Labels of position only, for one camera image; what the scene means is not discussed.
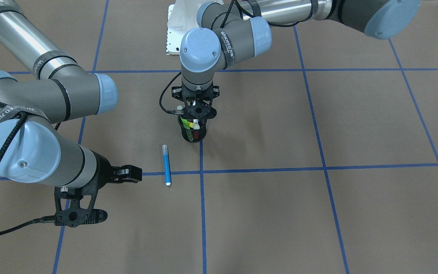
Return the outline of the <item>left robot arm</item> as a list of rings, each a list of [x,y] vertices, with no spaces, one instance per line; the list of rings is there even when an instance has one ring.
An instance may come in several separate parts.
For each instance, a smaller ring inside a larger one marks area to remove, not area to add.
[[[219,96],[214,73],[268,51],[272,27],[293,27],[309,21],[337,21],[379,40],[405,29],[419,10],[419,0],[244,0],[229,6],[218,2],[200,5],[197,27],[181,38],[181,85],[172,97],[184,109],[168,114],[184,119],[212,119]]]

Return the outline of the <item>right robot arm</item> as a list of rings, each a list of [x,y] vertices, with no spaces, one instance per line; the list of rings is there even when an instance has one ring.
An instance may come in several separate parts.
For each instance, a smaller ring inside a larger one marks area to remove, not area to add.
[[[103,156],[64,138],[53,127],[113,110],[118,91],[103,73],[87,73],[36,28],[14,0],[0,0],[0,43],[35,77],[19,82],[0,70],[0,149],[17,122],[26,121],[0,162],[0,176],[59,191],[106,183],[140,182],[141,168],[113,167]]]

